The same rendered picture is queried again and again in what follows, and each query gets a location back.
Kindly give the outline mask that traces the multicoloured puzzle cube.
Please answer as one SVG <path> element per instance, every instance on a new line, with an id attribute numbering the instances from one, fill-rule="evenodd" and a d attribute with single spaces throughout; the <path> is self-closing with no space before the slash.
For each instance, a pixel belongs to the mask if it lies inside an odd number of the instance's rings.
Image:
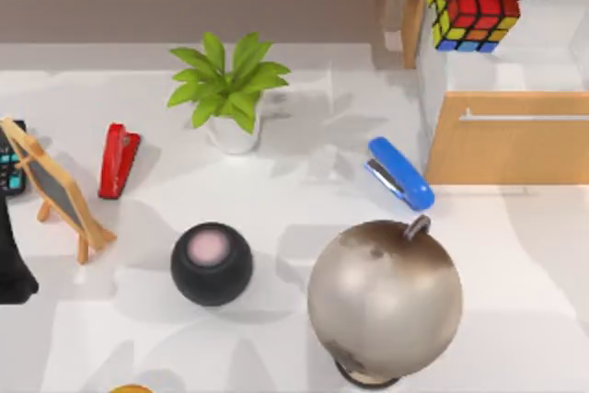
<path id="1" fill-rule="evenodd" d="M 518 0 L 426 0 L 439 52 L 491 53 L 520 18 Z"/>

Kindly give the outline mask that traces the wooden cupboard side panel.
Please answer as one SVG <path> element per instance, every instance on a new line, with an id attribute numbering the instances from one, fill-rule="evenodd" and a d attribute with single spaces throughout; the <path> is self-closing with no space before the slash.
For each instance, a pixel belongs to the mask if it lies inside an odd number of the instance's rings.
<path id="1" fill-rule="evenodd" d="M 403 63 L 406 69 L 416 68 L 418 44 L 426 0 L 406 0 L 402 15 L 401 43 Z"/>

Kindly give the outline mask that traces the pale wooden drawer front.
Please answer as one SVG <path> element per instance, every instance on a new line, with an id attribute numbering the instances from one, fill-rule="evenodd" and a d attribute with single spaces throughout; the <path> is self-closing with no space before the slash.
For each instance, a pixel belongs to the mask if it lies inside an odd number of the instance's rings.
<path id="1" fill-rule="evenodd" d="M 425 169 L 432 184 L 589 185 L 589 122 L 459 121 L 478 114 L 589 114 L 589 92 L 444 96 Z"/>

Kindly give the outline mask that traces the blue stapler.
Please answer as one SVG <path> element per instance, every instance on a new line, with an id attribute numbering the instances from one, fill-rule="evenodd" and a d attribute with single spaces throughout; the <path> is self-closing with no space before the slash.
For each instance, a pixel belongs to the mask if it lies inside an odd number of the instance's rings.
<path id="1" fill-rule="evenodd" d="M 435 197 L 429 183 L 387 138 L 369 141 L 366 169 L 397 198 L 415 212 L 433 206 Z"/>

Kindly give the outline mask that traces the green plant in white pot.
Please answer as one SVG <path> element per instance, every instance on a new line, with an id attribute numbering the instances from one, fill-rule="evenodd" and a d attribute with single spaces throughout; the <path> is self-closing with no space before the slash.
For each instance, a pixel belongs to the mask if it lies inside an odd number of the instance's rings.
<path id="1" fill-rule="evenodd" d="M 167 106 L 192 103 L 192 128 L 205 128 L 211 142 L 226 154 L 251 152 L 260 139 L 259 104 L 264 93 L 288 85 L 290 69 L 266 59 L 272 45 L 250 32 L 239 39 L 228 62 L 224 44 L 206 31 L 202 51 L 185 46 L 170 49 L 186 68 L 172 76 L 179 85 Z"/>

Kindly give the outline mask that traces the grey globe on black stand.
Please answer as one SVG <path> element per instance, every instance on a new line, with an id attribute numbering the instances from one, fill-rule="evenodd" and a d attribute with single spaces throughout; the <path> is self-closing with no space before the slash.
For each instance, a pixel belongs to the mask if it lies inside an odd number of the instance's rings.
<path id="1" fill-rule="evenodd" d="M 433 363 L 463 314 L 455 263 L 422 214 L 347 228 L 318 255 L 307 313 L 320 344 L 357 387 L 396 384 Z"/>

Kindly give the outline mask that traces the black round speaker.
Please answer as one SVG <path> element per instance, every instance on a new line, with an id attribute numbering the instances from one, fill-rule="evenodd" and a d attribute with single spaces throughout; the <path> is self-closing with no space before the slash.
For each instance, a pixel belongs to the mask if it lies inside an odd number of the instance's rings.
<path id="1" fill-rule="evenodd" d="M 170 273 L 179 292 L 200 306 L 222 306 L 247 288 L 254 259 L 234 227 L 207 222 L 185 231 L 171 252 Z"/>

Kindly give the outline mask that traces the red stapler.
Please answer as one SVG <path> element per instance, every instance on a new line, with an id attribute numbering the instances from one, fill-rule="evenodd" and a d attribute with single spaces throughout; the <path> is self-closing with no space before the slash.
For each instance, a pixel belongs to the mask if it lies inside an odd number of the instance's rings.
<path id="1" fill-rule="evenodd" d="M 99 198 L 121 197 L 141 141 L 141 135 L 128 132 L 124 124 L 114 122 L 109 126 L 98 183 Z"/>

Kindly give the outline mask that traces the wooden framed blackboard easel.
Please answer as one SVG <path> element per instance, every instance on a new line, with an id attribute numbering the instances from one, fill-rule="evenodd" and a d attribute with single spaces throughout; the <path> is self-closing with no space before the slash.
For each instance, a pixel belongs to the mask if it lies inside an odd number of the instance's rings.
<path id="1" fill-rule="evenodd" d="M 37 219 L 43 223 L 51 212 L 56 212 L 74 229 L 78 235 L 76 257 L 80 264 L 88 262 L 90 250 L 99 252 L 117 239 L 90 212 L 76 180 L 46 153 L 35 137 L 8 117 L 0 120 L 0 128 L 18 155 L 18 167 L 24 170 L 42 198 Z"/>

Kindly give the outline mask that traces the black calculator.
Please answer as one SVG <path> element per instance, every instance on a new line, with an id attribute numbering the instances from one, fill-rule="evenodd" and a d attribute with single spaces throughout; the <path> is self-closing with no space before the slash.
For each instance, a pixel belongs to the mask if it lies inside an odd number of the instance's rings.
<path id="1" fill-rule="evenodd" d="M 13 197 L 22 194 L 26 189 L 27 177 L 17 167 L 19 156 L 0 127 L 0 194 Z"/>

